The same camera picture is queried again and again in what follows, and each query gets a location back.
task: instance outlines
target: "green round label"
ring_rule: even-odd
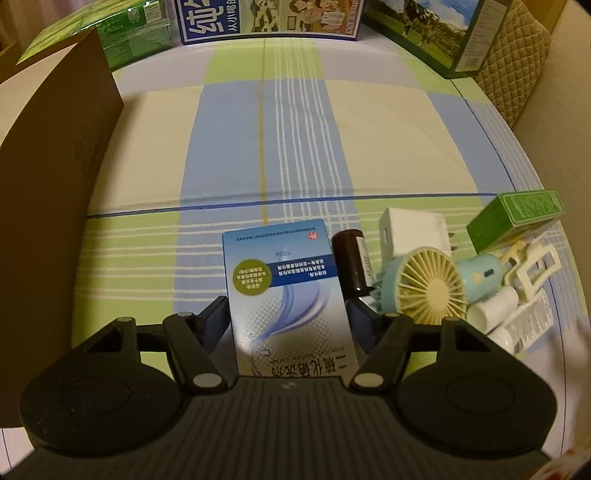
[[[234,269],[232,282],[244,295],[260,295],[271,285],[271,269],[266,263],[249,258]]]

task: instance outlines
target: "large white chinese character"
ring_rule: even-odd
[[[196,3],[194,0],[186,0],[183,4],[185,7],[192,7],[195,10],[187,12],[187,21],[191,26],[189,31],[192,33],[204,34],[205,32],[223,32],[223,25],[217,21],[217,18],[223,14],[223,7],[204,8],[210,6],[210,0],[201,0],[203,6]]]

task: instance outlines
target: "ribbed black surface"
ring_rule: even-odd
[[[195,398],[156,442],[103,459],[37,450],[10,480],[525,480],[547,459],[448,455],[412,437],[379,397],[336,378],[240,378]]]

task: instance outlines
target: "quilted fabric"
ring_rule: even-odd
[[[550,53],[551,35],[513,0],[476,83],[512,127],[530,96]]]

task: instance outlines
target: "yellow line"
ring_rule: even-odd
[[[267,225],[269,223],[269,214],[267,212],[267,205],[264,203],[267,201],[267,179],[265,177],[265,124],[264,124],[264,95],[265,95],[265,49],[267,46],[267,39],[264,38],[262,41],[262,72],[261,72],[261,87],[259,91],[259,112],[258,112],[258,123],[259,123],[259,175],[261,178],[261,200],[263,204],[261,206],[262,224]]]

